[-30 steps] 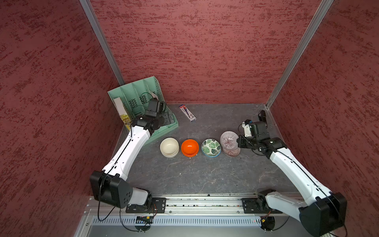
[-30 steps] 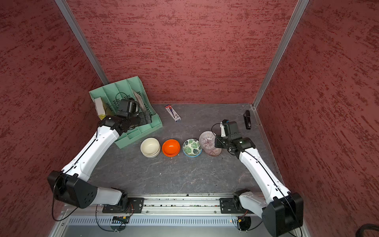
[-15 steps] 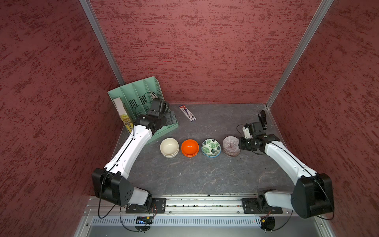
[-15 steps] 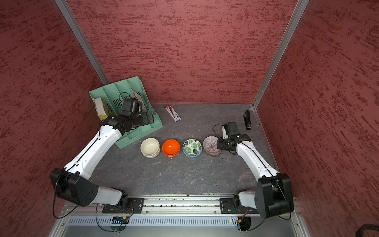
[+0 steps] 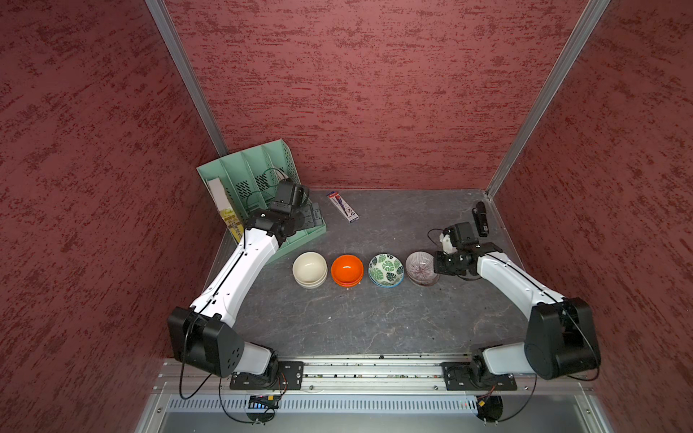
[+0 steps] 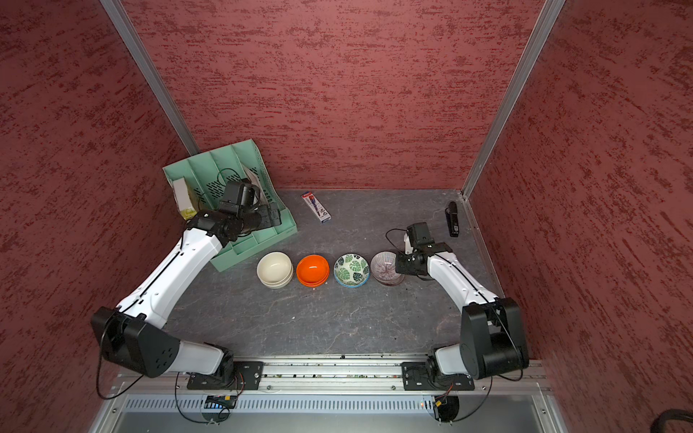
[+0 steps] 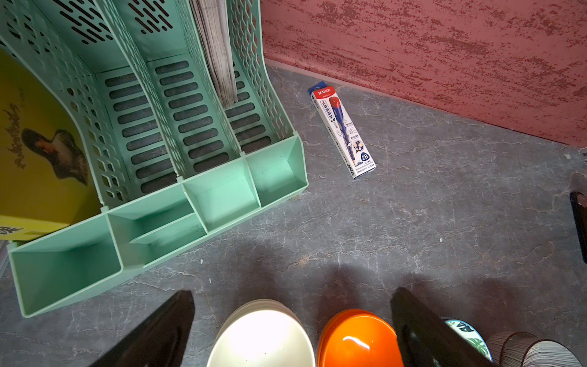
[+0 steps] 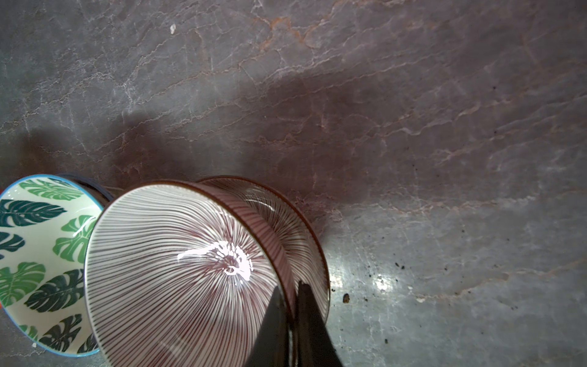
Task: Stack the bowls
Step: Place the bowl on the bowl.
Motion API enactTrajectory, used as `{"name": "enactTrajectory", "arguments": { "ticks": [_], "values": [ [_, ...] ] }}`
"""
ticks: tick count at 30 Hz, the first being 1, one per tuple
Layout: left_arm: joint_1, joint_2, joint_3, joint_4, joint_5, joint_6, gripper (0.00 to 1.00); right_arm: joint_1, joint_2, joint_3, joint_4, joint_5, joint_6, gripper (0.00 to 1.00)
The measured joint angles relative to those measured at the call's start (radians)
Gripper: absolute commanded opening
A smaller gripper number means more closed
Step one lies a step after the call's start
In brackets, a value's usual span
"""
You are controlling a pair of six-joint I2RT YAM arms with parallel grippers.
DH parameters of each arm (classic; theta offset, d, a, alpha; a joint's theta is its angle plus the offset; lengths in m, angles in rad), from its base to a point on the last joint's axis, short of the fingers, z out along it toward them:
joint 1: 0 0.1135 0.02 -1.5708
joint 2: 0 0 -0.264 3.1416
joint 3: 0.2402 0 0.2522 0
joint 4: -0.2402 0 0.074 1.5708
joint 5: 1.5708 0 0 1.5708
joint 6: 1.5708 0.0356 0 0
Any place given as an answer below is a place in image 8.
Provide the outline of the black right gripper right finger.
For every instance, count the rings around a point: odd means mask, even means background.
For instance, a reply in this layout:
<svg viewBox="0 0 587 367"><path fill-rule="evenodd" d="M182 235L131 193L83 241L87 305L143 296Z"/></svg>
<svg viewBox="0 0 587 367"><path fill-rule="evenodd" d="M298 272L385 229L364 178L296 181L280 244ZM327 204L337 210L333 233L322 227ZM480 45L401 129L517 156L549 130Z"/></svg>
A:
<svg viewBox="0 0 587 367"><path fill-rule="evenodd" d="M298 285L296 316L298 365L342 367L312 288L302 281Z"/></svg>

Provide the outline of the striped bowl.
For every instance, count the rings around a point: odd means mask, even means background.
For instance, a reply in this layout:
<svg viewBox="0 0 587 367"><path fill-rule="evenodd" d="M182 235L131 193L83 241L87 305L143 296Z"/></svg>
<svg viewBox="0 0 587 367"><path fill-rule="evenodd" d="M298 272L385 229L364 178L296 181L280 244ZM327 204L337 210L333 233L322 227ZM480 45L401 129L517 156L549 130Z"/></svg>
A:
<svg viewBox="0 0 587 367"><path fill-rule="evenodd" d="M111 366L241 366L272 298L296 311L270 224L234 195L160 180L104 209L85 262L89 319Z"/></svg>
<svg viewBox="0 0 587 367"><path fill-rule="evenodd" d="M209 177L200 183L238 197L268 222L284 248L294 280L312 288L320 315L327 321L330 273L319 240L304 214L275 189L244 177Z"/></svg>

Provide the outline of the green leaf bowl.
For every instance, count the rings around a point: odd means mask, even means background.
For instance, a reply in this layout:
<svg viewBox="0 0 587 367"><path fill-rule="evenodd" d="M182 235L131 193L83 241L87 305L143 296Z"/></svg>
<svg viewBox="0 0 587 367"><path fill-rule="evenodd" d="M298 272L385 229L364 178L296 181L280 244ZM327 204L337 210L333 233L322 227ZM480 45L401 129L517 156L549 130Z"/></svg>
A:
<svg viewBox="0 0 587 367"><path fill-rule="evenodd" d="M71 174L35 174L1 195L1 304L42 348L66 357L99 352L87 311L90 237L114 196Z"/></svg>

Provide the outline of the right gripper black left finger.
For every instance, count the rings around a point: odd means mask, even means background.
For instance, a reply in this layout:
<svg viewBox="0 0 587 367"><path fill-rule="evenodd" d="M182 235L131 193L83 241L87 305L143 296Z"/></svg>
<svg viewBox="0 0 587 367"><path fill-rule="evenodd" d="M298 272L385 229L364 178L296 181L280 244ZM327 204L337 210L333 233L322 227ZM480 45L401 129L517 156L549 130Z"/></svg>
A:
<svg viewBox="0 0 587 367"><path fill-rule="evenodd" d="M289 323L279 287L273 291L246 367L289 366Z"/></svg>

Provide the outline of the striped bowl front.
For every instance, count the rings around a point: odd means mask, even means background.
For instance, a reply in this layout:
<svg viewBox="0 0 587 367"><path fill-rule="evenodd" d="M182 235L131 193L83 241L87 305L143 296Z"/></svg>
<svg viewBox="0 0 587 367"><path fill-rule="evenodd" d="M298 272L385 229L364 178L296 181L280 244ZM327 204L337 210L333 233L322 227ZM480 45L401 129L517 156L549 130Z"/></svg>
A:
<svg viewBox="0 0 587 367"><path fill-rule="evenodd" d="M160 180L104 209L85 262L89 319L111 366L241 366L272 298L296 311L270 224L234 195Z"/></svg>

